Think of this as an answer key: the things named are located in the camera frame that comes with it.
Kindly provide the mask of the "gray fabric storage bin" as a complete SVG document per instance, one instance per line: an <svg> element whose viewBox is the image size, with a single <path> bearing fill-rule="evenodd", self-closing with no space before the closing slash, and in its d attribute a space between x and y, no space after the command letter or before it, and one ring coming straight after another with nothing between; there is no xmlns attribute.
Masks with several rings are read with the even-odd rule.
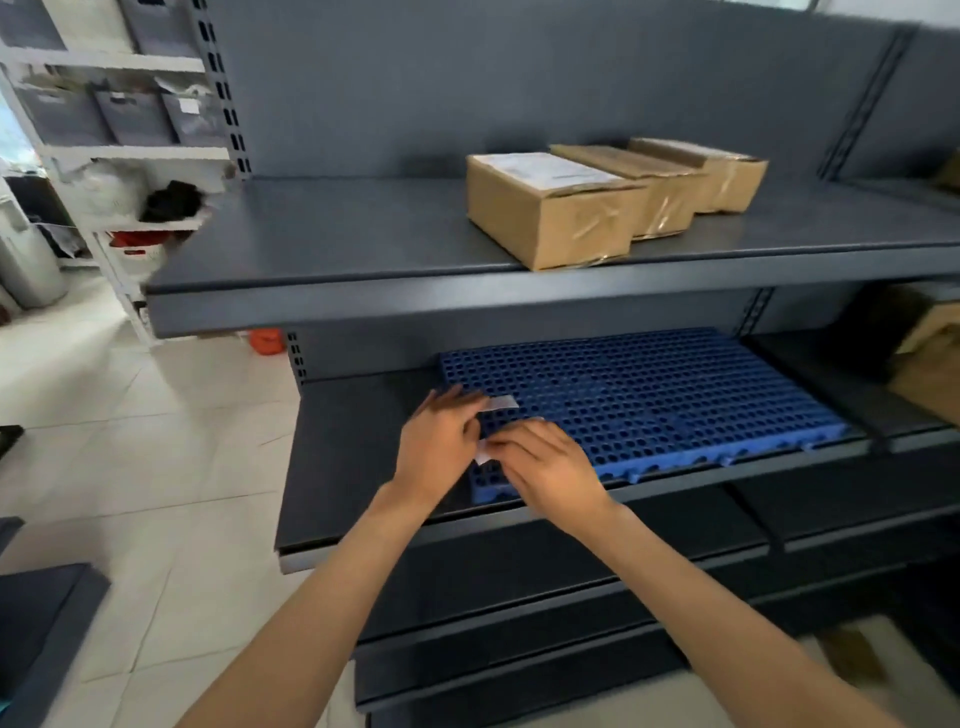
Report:
<svg viewBox="0 0 960 728"><path fill-rule="evenodd" d="M180 145L217 148L226 146L222 109L208 87L190 86L185 93L163 90L160 98Z"/></svg>
<svg viewBox="0 0 960 728"><path fill-rule="evenodd" d="M66 50L42 0L0 0L0 40L9 47Z"/></svg>
<svg viewBox="0 0 960 728"><path fill-rule="evenodd" d="M167 147L178 139L157 91L95 90L106 125L120 145Z"/></svg>
<svg viewBox="0 0 960 728"><path fill-rule="evenodd" d="M200 56L186 0L119 0L119 5L141 54Z"/></svg>
<svg viewBox="0 0 960 728"><path fill-rule="evenodd" d="M86 83L29 79L16 84L14 92L45 144L99 147L114 143L114 135Z"/></svg>

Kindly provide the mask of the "blue perforated plastic mat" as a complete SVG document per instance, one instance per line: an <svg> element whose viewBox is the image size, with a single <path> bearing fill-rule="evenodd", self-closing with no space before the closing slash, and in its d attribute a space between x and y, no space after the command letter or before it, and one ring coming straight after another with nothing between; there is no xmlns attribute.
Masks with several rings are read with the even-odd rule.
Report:
<svg viewBox="0 0 960 728"><path fill-rule="evenodd" d="M853 426L747 346L713 328L451 350L446 385L517 409L479 414L482 436L542 418L600 480L651 476L842 442Z"/></svg>

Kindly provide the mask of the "white plastic bag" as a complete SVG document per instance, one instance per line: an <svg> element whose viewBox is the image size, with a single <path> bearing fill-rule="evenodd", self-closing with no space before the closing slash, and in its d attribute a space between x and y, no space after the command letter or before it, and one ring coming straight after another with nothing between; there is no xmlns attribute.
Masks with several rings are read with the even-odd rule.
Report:
<svg viewBox="0 0 960 728"><path fill-rule="evenodd" d="M81 218L138 222L151 192L137 165L100 159L61 174L65 197Z"/></svg>

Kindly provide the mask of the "black crumpled bag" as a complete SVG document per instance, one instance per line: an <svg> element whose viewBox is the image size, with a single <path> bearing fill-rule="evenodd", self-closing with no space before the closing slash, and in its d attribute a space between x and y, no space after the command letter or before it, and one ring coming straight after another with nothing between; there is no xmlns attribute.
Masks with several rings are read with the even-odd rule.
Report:
<svg viewBox="0 0 960 728"><path fill-rule="evenodd" d="M159 224L192 219L200 213L206 198L207 194L196 185L173 179L147 195L138 221Z"/></svg>

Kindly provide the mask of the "white metal storage rack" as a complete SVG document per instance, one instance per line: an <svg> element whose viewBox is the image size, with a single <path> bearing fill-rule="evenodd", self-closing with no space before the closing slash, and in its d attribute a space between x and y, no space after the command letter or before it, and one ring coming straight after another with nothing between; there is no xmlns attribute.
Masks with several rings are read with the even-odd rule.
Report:
<svg viewBox="0 0 960 728"><path fill-rule="evenodd" d="M18 100L15 85L29 80L85 83L94 91L162 91L186 93L190 87L209 88L222 112L228 89L215 79L217 59L214 32L206 18L207 0L186 0L199 57L141 54L119 0L42 0L54 22L64 51L10 47L0 39L0 94L29 140L39 171L47 178L76 231L78 250L64 252L62 263L90 263L104 275L137 338L147 347L158 346L146 299L147 282L213 212L230 182L239 177L236 149L239 138L229 134L223 121L225 146L186 147L176 141L167 147L120 145L114 138L99 147L61 147L45 144ZM192 184L206 194L205 203L192 219L170 223L142 223L115 219L82 218L66 200L62 174L90 162L118 161L140 167L148 176L150 192L173 180ZM162 231L179 239L161 263L125 262L112 252L112 232Z"/></svg>

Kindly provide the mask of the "white paper label strip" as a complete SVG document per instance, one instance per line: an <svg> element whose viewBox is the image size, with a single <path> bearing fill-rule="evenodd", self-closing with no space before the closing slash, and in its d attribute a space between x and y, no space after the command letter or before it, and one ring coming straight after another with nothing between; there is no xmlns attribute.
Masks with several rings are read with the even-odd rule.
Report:
<svg viewBox="0 0 960 728"><path fill-rule="evenodd" d="M486 400L485 406L478 411L478 414L486 414L500 410L518 409L519 407L520 406L518 402L512 395L500 394L489 397ZM476 445L473 462L477 466L482 466L490 460L491 456L487 453L486 440L484 438L480 438Z"/></svg>

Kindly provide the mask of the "person's right hand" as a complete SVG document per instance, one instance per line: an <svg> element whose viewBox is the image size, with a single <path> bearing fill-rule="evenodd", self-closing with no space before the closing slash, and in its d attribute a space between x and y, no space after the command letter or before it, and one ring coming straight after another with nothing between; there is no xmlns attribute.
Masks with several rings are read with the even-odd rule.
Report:
<svg viewBox="0 0 960 728"><path fill-rule="evenodd" d="M556 423L523 419L487 439L513 440L527 450L522 471L503 473L528 507L563 532L587 544L615 521L618 504L581 446Z"/></svg>

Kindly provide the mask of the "gray cylindrical bin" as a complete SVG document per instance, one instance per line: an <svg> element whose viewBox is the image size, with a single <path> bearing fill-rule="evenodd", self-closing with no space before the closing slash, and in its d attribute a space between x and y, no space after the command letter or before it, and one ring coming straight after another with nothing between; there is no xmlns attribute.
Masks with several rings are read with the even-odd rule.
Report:
<svg viewBox="0 0 960 728"><path fill-rule="evenodd" d="M0 285L23 310L54 305L68 290L53 249L1 175Z"/></svg>

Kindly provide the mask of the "dark gray metal shelving unit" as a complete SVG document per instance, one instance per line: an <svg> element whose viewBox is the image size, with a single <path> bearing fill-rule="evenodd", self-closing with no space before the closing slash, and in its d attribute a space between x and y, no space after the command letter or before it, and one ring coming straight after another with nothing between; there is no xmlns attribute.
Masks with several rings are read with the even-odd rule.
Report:
<svg viewBox="0 0 960 728"><path fill-rule="evenodd" d="M649 333L620 365L682 403L725 383L663 332L738 340L841 416L789 444L610 484L795 634L960 556L960 431L825 357L861 289L960 284L960 30L717 0L193 0L240 181L147 286L160 337L278 327L301 396L274 549L306 574L388 479L455 350ZM769 163L747 212L534 273L467 218L469 154L648 137Z"/></svg>

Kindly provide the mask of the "person's right forearm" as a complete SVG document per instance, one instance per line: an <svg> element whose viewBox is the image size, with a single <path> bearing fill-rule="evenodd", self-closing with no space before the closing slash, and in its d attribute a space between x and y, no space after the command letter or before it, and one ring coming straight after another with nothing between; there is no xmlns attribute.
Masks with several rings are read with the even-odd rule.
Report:
<svg viewBox="0 0 960 728"><path fill-rule="evenodd" d="M661 623L737 728L906 728L618 504L575 537Z"/></svg>

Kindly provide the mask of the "red box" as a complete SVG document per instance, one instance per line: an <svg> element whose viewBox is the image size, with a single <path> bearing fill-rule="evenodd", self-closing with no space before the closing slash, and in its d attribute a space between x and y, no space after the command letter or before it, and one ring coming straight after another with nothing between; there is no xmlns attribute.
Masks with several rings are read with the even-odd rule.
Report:
<svg viewBox="0 0 960 728"><path fill-rule="evenodd" d="M110 233L109 249L118 260L125 262L162 263L179 242L179 237L170 231L113 231Z"/></svg>

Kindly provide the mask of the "loose dark gray shelf board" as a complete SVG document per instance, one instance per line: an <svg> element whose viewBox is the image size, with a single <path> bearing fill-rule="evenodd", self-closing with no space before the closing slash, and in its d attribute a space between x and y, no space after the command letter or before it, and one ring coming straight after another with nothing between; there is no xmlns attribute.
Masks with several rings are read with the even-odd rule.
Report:
<svg viewBox="0 0 960 728"><path fill-rule="evenodd" d="M0 575L0 728L42 728L110 586L92 564Z"/></svg>

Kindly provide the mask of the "person's left forearm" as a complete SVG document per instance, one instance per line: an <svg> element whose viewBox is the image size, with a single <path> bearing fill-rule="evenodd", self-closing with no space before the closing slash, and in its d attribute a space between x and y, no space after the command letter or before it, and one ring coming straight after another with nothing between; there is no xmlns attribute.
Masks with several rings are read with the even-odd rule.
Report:
<svg viewBox="0 0 960 728"><path fill-rule="evenodd" d="M391 572L450 486L394 478L174 728L316 728Z"/></svg>

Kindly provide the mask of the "taped brown cardboard box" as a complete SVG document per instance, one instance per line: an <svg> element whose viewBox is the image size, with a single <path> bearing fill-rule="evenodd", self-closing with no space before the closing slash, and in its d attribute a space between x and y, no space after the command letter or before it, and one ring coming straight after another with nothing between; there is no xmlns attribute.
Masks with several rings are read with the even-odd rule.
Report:
<svg viewBox="0 0 960 728"><path fill-rule="evenodd" d="M551 154L584 164L646 189L632 239L671 237L689 229L700 209L707 174L690 166L604 145L552 144Z"/></svg>
<svg viewBox="0 0 960 728"><path fill-rule="evenodd" d="M769 161L676 139L632 137L628 150L680 164L703 174L696 214L745 213L767 172Z"/></svg>

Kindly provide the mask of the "person's left hand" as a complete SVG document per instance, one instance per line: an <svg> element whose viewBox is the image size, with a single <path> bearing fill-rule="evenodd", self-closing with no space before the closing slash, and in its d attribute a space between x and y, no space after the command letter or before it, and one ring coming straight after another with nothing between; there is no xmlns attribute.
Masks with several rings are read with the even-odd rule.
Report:
<svg viewBox="0 0 960 728"><path fill-rule="evenodd" d="M402 427L390 491L430 515L474 461L458 457L456 433L488 398L459 385L431 390Z"/></svg>

